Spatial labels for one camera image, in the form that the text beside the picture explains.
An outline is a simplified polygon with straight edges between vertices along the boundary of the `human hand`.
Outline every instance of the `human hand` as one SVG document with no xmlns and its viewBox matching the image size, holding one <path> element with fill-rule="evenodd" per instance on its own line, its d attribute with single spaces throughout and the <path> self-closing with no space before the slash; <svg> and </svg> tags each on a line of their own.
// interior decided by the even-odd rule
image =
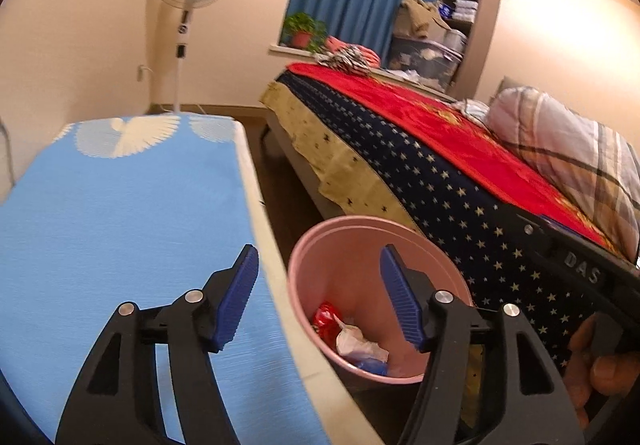
<svg viewBox="0 0 640 445">
<path fill-rule="evenodd" d="M 628 395 L 640 374 L 640 353 L 625 353 L 593 359 L 589 350 L 593 341 L 596 316 L 592 315 L 571 337 L 571 359 L 564 372 L 564 385 L 575 407 L 582 428 L 589 418 L 584 406 L 595 389 L 606 396 Z"/>
</svg>

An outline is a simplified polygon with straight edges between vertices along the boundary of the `red flower pot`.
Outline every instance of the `red flower pot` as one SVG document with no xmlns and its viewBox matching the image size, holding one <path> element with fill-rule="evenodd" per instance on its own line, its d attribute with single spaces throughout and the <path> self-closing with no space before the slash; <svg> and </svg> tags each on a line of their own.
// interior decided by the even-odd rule
<svg viewBox="0 0 640 445">
<path fill-rule="evenodd" d="M 291 38 L 291 47 L 292 48 L 300 48 L 300 50 L 304 50 L 306 49 L 307 46 L 309 46 L 309 43 L 311 42 L 312 37 L 314 36 L 314 34 L 310 34 L 309 32 L 297 32 L 292 38 Z"/>
</svg>

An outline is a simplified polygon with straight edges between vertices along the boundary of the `plastic storage box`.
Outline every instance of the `plastic storage box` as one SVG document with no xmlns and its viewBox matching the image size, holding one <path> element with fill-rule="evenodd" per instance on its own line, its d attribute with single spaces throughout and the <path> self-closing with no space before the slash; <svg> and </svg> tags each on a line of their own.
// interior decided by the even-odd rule
<svg viewBox="0 0 640 445">
<path fill-rule="evenodd" d="M 389 69 L 415 70 L 420 84 L 446 92 L 462 55 L 431 40 L 393 36 L 388 60 Z"/>
<path fill-rule="evenodd" d="M 465 53 L 466 35 L 459 30 L 449 30 L 444 36 L 443 45 L 456 53 Z"/>
</svg>

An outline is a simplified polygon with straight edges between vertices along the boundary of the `ironing board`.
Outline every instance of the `ironing board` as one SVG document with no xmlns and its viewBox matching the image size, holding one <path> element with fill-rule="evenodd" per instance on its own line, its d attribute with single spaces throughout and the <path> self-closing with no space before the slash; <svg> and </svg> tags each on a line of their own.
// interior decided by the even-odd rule
<svg viewBox="0 0 640 445">
<path fill-rule="evenodd" d="M 43 433 L 114 306 L 175 298 L 245 243 L 260 276 L 212 359 L 240 441 L 382 443 L 294 318 L 242 125 L 206 115 L 67 126 L 0 207 L 0 368 Z M 158 376 L 180 441 L 165 349 Z"/>
</svg>

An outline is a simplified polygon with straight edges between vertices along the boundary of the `trash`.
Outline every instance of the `trash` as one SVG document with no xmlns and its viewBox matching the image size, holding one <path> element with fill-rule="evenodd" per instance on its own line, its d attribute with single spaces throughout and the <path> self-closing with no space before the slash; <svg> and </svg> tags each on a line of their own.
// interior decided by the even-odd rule
<svg viewBox="0 0 640 445">
<path fill-rule="evenodd" d="M 386 377 L 387 365 L 385 362 L 381 362 L 376 359 L 366 359 L 360 362 L 356 362 L 353 365 L 355 365 L 359 369 L 362 369 L 363 371 L 373 373 L 374 375 L 380 375 L 381 377 Z"/>
<path fill-rule="evenodd" d="M 366 340 L 357 326 L 345 324 L 337 316 L 335 320 L 342 329 L 335 340 L 336 351 L 341 357 L 356 365 L 369 359 L 386 364 L 389 359 L 389 352 L 386 349 L 382 349 L 378 343 Z"/>
<path fill-rule="evenodd" d="M 335 341 L 342 330 L 336 319 L 340 320 L 340 311 L 330 302 L 323 302 L 311 320 L 311 326 L 318 336 L 331 349 L 335 349 Z"/>
</svg>

